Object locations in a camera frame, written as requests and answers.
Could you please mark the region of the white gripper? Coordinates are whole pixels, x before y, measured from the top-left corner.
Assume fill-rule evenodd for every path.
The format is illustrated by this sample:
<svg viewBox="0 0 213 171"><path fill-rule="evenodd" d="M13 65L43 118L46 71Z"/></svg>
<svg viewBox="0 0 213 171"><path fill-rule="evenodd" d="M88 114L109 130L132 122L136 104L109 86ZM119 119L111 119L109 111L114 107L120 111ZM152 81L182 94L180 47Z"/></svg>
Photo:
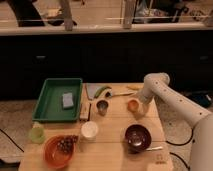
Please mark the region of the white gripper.
<svg viewBox="0 0 213 171"><path fill-rule="evenodd" d="M138 91L137 97L142 103L143 114L146 115L149 111L150 103L153 100L154 94L149 90L141 89Z"/></svg>

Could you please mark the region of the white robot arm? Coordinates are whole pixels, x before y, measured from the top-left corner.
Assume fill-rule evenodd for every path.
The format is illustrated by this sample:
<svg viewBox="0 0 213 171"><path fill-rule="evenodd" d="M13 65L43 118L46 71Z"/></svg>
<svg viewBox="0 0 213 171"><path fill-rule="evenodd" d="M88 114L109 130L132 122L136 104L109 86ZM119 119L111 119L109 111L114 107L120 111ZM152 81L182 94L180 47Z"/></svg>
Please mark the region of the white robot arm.
<svg viewBox="0 0 213 171"><path fill-rule="evenodd" d="M155 95L173 107L193 129L190 171L213 171L213 112L169 87L167 73L150 73L143 79L137 97L149 104Z"/></svg>

